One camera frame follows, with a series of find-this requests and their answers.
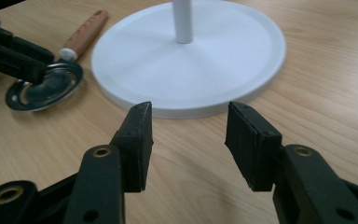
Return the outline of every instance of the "wooden handle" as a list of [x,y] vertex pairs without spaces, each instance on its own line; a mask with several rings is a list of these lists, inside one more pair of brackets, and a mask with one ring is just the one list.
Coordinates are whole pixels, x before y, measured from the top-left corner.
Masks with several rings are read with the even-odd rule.
[[106,19],[106,10],[97,11],[77,29],[66,41],[64,47],[73,50],[79,57],[99,33]]

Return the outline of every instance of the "white pole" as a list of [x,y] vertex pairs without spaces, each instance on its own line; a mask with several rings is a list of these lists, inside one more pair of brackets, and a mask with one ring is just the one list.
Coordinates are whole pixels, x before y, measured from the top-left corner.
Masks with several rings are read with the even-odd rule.
[[193,41],[191,0],[172,0],[176,42],[188,44]]

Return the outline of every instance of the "wood grain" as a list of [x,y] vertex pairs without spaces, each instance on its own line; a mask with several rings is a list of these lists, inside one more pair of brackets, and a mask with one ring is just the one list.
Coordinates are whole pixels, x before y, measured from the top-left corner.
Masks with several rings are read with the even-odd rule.
[[[54,53],[93,12],[110,26],[167,1],[27,0],[0,11],[2,27]],[[287,41],[280,74],[251,106],[283,143],[317,149],[358,184],[358,1],[237,0],[275,20]],[[39,112],[12,111],[14,81],[0,74],[0,184],[27,179],[43,189],[75,173],[83,153],[106,144],[127,110],[102,94],[90,68],[94,44],[78,60],[85,81],[70,98]],[[155,145],[146,191],[126,194],[127,223],[278,223],[271,193],[251,192],[224,145],[227,114],[153,119]]]

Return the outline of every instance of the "pizza cutter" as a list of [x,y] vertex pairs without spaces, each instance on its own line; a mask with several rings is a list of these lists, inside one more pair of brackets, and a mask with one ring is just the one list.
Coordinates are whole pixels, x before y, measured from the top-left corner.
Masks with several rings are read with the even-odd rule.
[[96,37],[107,19],[99,10],[86,20],[60,50],[60,59],[48,64],[41,84],[17,80],[7,91],[7,106],[19,111],[37,111],[56,105],[71,95],[83,78],[83,69],[75,60]]

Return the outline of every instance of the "white round base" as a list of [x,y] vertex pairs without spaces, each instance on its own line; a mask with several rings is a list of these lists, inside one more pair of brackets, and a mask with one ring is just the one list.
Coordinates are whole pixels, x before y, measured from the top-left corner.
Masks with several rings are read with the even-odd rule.
[[286,43],[263,13],[226,1],[193,1],[194,40],[175,41],[172,3],[150,7],[111,27],[91,59],[106,96],[130,108],[153,104],[153,116],[206,117],[227,111],[280,70]]

